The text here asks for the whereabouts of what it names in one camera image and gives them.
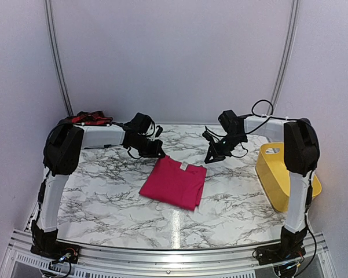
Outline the red black plaid shirt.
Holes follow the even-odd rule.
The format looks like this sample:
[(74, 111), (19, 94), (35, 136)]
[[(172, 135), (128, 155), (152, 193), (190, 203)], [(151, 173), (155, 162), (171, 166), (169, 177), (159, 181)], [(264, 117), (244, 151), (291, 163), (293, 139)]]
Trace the red black plaid shirt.
[(113, 122), (113, 118), (105, 116), (103, 111), (81, 111), (76, 116), (69, 116), (63, 119), (61, 122), (67, 122), (76, 125), (106, 126)]

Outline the pink garment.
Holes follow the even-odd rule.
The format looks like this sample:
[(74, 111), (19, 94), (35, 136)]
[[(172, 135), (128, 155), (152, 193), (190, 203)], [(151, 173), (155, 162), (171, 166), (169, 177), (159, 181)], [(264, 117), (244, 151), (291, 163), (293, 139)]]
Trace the pink garment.
[(152, 200), (194, 211), (200, 205), (207, 169), (169, 156), (158, 159), (139, 194)]

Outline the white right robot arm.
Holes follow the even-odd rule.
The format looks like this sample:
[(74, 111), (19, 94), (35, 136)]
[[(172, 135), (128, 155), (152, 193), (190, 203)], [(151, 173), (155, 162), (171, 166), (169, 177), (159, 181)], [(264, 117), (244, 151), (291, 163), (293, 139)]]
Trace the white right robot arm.
[(218, 121), (224, 136), (205, 129), (202, 136), (208, 141), (205, 163), (215, 163), (231, 157), (236, 146), (248, 141), (249, 135), (262, 136), (284, 144), (284, 164), (290, 177), (290, 199), (281, 243), (275, 254), (288, 259), (298, 249), (309, 230), (307, 212), (313, 199), (313, 176), (320, 158), (320, 146), (315, 129), (306, 118), (276, 117), (255, 112), (237, 116), (234, 111), (223, 111)]

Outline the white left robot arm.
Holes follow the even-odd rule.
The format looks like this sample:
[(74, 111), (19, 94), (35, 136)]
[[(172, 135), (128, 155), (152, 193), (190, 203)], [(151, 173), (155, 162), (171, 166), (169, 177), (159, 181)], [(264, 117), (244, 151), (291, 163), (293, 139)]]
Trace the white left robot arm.
[(102, 111), (80, 112), (59, 121), (43, 149), (44, 178), (38, 193), (38, 215), (31, 224), (34, 246), (48, 257), (61, 253), (57, 217), (63, 190), (76, 170), (83, 149), (123, 147), (139, 158), (163, 158), (163, 129), (140, 112), (127, 123), (114, 122)]

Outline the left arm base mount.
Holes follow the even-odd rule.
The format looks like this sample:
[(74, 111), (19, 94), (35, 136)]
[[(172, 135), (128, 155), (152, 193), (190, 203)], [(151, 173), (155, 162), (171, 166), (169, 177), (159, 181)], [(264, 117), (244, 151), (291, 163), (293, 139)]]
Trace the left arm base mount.
[(64, 257), (64, 260), (67, 259), (70, 263), (76, 264), (80, 255), (80, 246), (59, 241), (33, 243), (31, 252), (41, 257), (51, 258), (57, 262), (60, 262), (60, 259)]

